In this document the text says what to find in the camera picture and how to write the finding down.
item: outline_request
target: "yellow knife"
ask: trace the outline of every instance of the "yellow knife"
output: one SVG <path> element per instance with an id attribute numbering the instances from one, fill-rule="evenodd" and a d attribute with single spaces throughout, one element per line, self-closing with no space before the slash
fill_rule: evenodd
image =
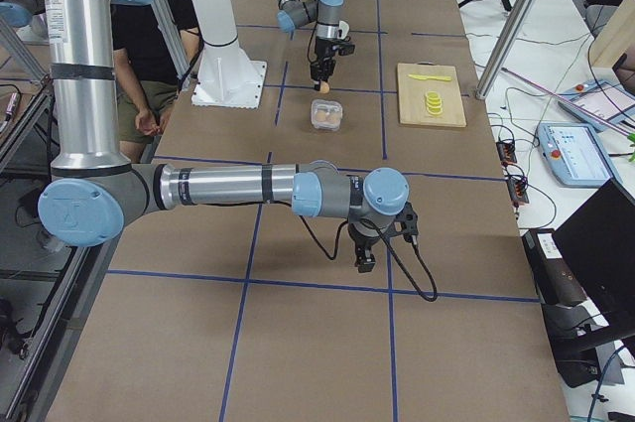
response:
<path id="1" fill-rule="evenodd" d="M 452 81 L 452 76 L 430 76 L 427 74 L 408 74 L 408 77 L 412 79 L 419 79 L 425 81 L 427 79 L 433 79 L 435 81 Z"/>

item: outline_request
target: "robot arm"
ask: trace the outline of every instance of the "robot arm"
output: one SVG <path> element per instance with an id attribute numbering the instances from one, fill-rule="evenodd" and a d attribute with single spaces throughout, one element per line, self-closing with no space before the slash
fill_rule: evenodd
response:
<path id="1" fill-rule="evenodd" d="M 324 162 L 132 166 L 116 138 L 110 0 L 45 3 L 61 144 L 52 162 L 56 179 L 39 201 L 40 218 L 51 234 L 72 245 L 92 246 L 146 213 L 177 205 L 285 202 L 298 215 L 346 218 L 360 271 L 372 268 L 370 247 L 407 204 L 408 183 L 401 174 L 378 169 L 362 179 L 340 175 Z M 318 23 L 320 33 L 333 32 L 329 27 L 338 16 L 332 7 L 338 6 L 321 8 L 330 18 Z"/>
<path id="2" fill-rule="evenodd" d="M 317 22 L 314 31 L 316 58 L 311 61 L 314 89 L 329 91 L 328 79 L 335 71 L 335 55 L 352 55 L 355 46 L 348 35 L 348 25 L 340 21 L 344 0 L 278 0 L 278 24 L 284 32 Z"/>

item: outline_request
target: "clear plastic container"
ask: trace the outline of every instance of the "clear plastic container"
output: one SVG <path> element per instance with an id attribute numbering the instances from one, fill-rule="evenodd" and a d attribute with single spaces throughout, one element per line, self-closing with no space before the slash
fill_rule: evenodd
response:
<path id="1" fill-rule="evenodd" d="M 337 101 L 314 99 L 311 103 L 311 124 L 315 129 L 336 131 L 343 115 L 341 104 Z"/>

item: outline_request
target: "white desk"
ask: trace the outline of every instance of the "white desk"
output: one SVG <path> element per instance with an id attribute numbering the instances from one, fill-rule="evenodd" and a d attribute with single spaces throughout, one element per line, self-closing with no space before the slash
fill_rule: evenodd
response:
<path id="1" fill-rule="evenodd" d="M 486 65 L 496 43 L 493 37 L 476 37 L 475 35 L 492 35 L 498 37 L 506 20 L 506 13 L 500 0 L 480 0 L 469 3 L 461 8 L 461 17 L 470 41 L 470 48 L 474 61 L 478 65 Z M 572 0 L 536 0 L 519 38 L 526 40 L 559 43 L 561 41 L 582 37 L 588 34 L 588 28 L 577 12 Z M 576 84 L 592 78 L 587 59 L 586 50 L 592 41 L 592 37 L 580 38 L 577 41 L 562 45 L 534 44 L 516 41 L 512 52 L 505 62 L 505 67 L 516 73 L 541 84 L 550 90 L 562 91 Z M 598 78 L 604 77 L 617 82 L 609 71 L 596 72 Z M 534 132 L 541 120 L 570 122 L 572 117 L 564 112 L 553 101 L 545 110 L 548 99 L 545 97 L 531 97 L 518 91 L 509 91 L 510 105 L 505 105 L 505 91 L 510 86 L 518 87 L 534 94 L 539 94 L 535 89 L 523 84 L 509 74 L 501 73 L 487 96 L 487 110 L 498 116 L 490 115 L 492 124 L 503 124 L 513 130 L 515 137 L 531 140 L 528 135 L 514 127 L 510 119 L 510 109 L 514 123 Z M 498 135 L 500 128 L 493 128 L 494 136 Z M 502 137 L 509 134 L 502 130 Z M 629 142 L 613 131 L 605 131 L 600 134 L 601 140 L 609 153 L 625 153 L 632 149 Z M 529 169 L 529 183 L 546 194 L 556 203 L 558 212 L 551 227 L 558 227 L 566 220 L 588 197 L 593 189 L 565 188 L 558 183 L 548 169 L 545 159 L 539 149 L 530 153 L 529 142 L 517 144 L 517 157 L 519 165 L 525 171 Z M 635 195 L 635 164 L 629 163 L 627 157 L 613 159 L 624 186 Z M 541 226 L 547 223 L 553 215 L 552 204 L 538 192 L 530 189 L 528 193 L 530 204 L 520 209 L 518 225 L 520 228 Z M 622 356 L 631 364 L 629 354 Z M 594 416 L 606 420 L 606 412 L 619 411 L 635 414 L 635 370 L 623 371 L 626 385 L 604 385 L 601 393 L 610 401 L 604 404 L 597 403 Z M 568 400 L 571 415 L 586 416 L 591 402 L 590 394 L 595 389 L 595 382 L 586 384 L 577 389 L 570 389 L 563 384 L 563 389 Z"/>

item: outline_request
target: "black monitor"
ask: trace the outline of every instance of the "black monitor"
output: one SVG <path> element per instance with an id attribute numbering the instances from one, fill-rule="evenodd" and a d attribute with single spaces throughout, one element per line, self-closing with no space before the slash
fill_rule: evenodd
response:
<path id="1" fill-rule="evenodd" d="M 607 181 L 560 228 L 554 242 L 609 326 L 552 341 L 554 355 L 572 357 L 622 340 L 635 355 L 635 199 Z"/>

